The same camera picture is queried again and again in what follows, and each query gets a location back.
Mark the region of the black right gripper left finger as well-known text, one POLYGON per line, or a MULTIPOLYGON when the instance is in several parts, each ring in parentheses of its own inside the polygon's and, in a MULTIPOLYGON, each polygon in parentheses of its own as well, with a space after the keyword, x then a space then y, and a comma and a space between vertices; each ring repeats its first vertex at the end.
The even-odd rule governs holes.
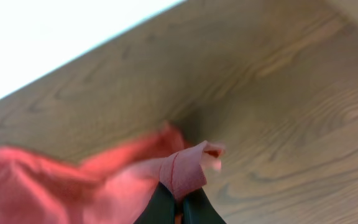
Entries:
POLYGON ((173 195, 159 182, 148 205, 134 224, 174 224, 175 212, 173 195))

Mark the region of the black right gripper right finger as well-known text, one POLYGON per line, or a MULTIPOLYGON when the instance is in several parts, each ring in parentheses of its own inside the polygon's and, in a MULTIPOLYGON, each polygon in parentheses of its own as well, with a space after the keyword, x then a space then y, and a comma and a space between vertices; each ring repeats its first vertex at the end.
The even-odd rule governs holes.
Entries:
POLYGON ((202 188, 188 194, 183 200, 183 224, 226 224, 215 211, 202 188))

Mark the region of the red orange t-shirt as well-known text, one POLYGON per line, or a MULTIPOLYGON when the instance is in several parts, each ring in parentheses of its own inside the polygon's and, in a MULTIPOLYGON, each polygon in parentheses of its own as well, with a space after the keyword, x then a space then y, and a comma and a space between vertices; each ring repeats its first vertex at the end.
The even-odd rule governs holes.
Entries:
POLYGON ((75 166, 13 146, 0 147, 0 223, 134 223, 159 182, 175 199, 203 188, 224 148, 189 144, 171 125, 75 166))

